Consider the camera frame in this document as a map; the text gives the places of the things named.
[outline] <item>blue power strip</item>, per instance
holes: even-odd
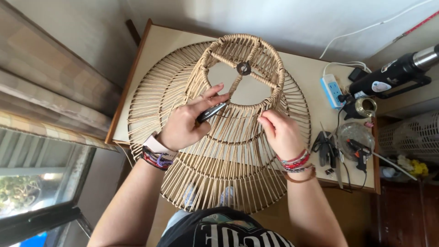
[[[338,96],[342,95],[340,88],[335,80],[334,75],[328,74],[320,79],[320,84],[325,91],[326,97],[328,98],[329,103],[331,104],[331,108],[338,109],[345,105],[345,101],[340,102],[338,100]]]

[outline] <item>sneaker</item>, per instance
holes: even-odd
[[[234,189],[233,186],[227,186],[224,191],[221,193],[221,197],[219,198],[219,205],[230,207],[233,205],[233,195]]]
[[[186,198],[184,199],[184,205],[185,207],[191,207],[194,204],[195,197],[197,197],[197,188],[195,187],[195,184],[190,182],[190,184],[187,185],[183,196],[185,195]]]

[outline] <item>woven lampshade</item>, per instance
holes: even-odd
[[[139,84],[130,105],[128,131],[135,159],[141,145],[159,132],[171,111],[200,95],[212,85],[209,69],[218,62],[234,69],[231,102],[209,119],[211,131],[198,143],[180,150],[165,174],[161,194],[187,211],[216,207],[227,193],[228,205],[251,214],[278,201],[286,193],[282,166],[257,122],[263,110],[276,109],[294,118],[309,147],[311,122],[298,84],[283,67],[275,49],[248,34],[233,34],[175,50],[160,60]],[[269,87],[271,95],[254,105],[233,103],[233,94],[244,76]],[[195,185],[196,193],[185,193]],[[184,205],[184,198],[194,201]]]

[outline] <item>black t-shirt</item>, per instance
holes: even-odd
[[[252,217],[229,207],[198,210],[168,229],[157,247],[294,247]]]

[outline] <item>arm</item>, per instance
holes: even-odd
[[[299,156],[304,149],[297,123],[283,113],[265,111],[258,119],[267,140],[282,160]],[[294,180],[306,180],[311,170],[288,173]],[[305,246],[348,246],[340,225],[316,178],[303,183],[287,181],[288,211],[298,240]]]
[[[229,99],[229,94],[217,96],[223,87],[223,84],[213,86],[187,105],[176,108],[157,141],[177,151],[201,140],[210,131],[210,124],[203,122],[196,127],[195,119],[201,112]],[[97,223],[87,246],[144,246],[164,176],[164,171],[139,159]]]

